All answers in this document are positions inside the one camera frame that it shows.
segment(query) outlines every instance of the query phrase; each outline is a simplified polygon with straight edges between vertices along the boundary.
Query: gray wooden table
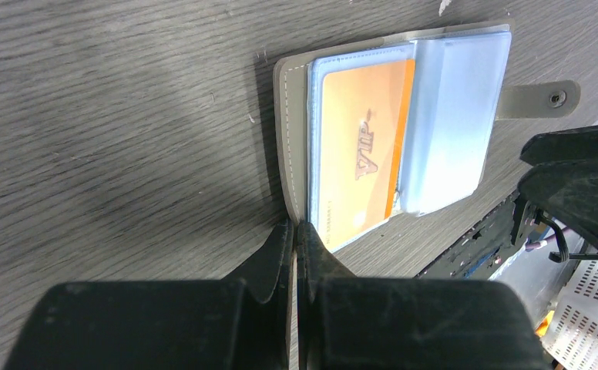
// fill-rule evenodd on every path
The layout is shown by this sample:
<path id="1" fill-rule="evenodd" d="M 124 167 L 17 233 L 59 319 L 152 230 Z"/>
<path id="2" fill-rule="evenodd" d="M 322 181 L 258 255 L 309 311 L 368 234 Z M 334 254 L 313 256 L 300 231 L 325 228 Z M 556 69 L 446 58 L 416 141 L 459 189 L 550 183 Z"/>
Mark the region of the gray wooden table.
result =
<path id="1" fill-rule="evenodd" d="M 503 121 L 471 198 L 337 253 L 412 276 L 512 191 L 521 146 L 598 118 L 598 1 L 0 0 L 0 366 L 53 284 L 218 278 L 284 217 L 272 68 L 374 36 L 514 18 L 506 83 L 575 79 L 577 111 Z"/>

